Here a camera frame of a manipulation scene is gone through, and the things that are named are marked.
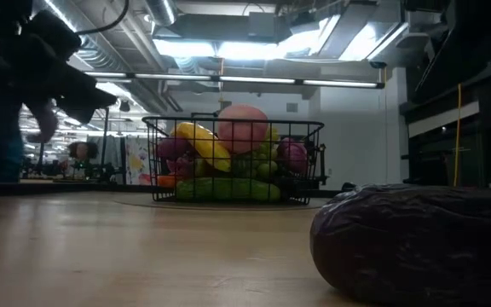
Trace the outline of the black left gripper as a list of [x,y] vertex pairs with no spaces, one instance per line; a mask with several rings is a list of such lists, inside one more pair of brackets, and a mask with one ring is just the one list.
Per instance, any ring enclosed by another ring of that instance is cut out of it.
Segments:
[[0,90],[38,101],[53,98],[56,106],[80,124],[88,124],[96,108],[113,105],[115,95],[96,87],[95,78],[71,67],[74,32],[26,32],[0,37]]

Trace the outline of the orange tomatoes with green stem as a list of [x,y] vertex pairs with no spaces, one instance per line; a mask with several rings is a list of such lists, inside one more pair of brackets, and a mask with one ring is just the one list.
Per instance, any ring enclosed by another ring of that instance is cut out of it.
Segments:
[[180,177],[171,173],[169,175],[157,175],[155,178],[155,183],[158,187],[162,188],[175,188]]

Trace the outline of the yellow banana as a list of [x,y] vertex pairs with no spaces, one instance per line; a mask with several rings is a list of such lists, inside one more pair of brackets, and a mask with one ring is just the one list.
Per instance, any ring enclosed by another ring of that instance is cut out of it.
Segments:
[[186,139],[197,153],[212,167],[219,171],[231,171],[231,154],[222,142],[205,127],[192,123],[178,123],[170,133]]

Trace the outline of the pink peach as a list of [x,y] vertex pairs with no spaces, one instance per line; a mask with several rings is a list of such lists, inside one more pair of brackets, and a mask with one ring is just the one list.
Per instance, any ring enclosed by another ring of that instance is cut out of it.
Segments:
[[225,107],[217,118],[218,138],[233,154],[245,154],[259,149],[269,126],[266,114],[249,105]]

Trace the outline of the green cucumber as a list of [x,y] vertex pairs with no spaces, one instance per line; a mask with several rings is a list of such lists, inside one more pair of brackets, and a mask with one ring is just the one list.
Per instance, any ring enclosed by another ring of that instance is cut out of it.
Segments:
[[280,189],[272,183],[249,178],[199,177],[176,185],[178,200],[255,200],[278,202]]

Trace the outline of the green grape bunch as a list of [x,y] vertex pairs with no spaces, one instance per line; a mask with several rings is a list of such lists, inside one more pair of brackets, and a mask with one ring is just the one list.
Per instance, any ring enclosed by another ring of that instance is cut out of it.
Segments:
[[244,153],[232,158],[232,172],[237,177],[268,180],[278,171],[277,146],[280,135],[275,127],[269,127],[261,142],[251,142]]

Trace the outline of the purple grape bunch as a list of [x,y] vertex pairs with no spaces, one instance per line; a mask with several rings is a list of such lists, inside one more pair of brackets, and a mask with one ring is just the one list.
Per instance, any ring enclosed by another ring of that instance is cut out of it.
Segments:
[[[279,140],[277,146],[278,171],[289,171],[303,175],[309,168],[308,152],[301,142],[295,142],[289,138]],[[233,175],[231,154],[231,171],[219,171],[209,165],[194,149],[194,147],[183,138],[164,138],[157,144],[155,149],[157,158],[166,163],[168,172],[174,173],[181,178],[207,177],[210,174]]]

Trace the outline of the colourful fruit poster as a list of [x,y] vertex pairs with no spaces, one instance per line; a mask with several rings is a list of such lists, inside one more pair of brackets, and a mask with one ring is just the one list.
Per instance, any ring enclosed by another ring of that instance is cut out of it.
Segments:
[[150,185],[151,173],[147,139],[127,137],[125,139],[126,183]]

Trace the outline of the long ceiling light bar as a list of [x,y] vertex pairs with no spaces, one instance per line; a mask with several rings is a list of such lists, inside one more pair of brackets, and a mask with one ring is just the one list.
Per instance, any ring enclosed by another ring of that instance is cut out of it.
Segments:
[[246,77],[232,75],[200,75],[200,74],[174,74],[174,73],[146,73],[146,72],[93,72],[84,71],[94,78],[117,79],[149,79],[164,81],[194,81],[216,83],[248,83],[248,84],[278,84],[293,86],[315,86],[334,88],[357,89],[383,89],[385,83],[373,83],[363,81],[347,81],[336,79],[305,79],[305,78],[271,78],[271,77]]

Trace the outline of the dark purple eggplant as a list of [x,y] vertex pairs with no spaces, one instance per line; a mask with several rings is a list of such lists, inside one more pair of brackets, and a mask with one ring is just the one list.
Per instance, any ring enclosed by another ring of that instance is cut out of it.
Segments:
[[362,303],[491,307],[491,188],[367,185],[315,215],[321,276]]

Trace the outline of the round metal air duct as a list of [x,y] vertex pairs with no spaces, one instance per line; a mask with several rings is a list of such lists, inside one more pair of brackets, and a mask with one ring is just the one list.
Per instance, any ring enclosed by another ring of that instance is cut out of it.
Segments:
[[158,26],[171,26],[177,20],[178,10],[173,0],[145,0],[153,22]]

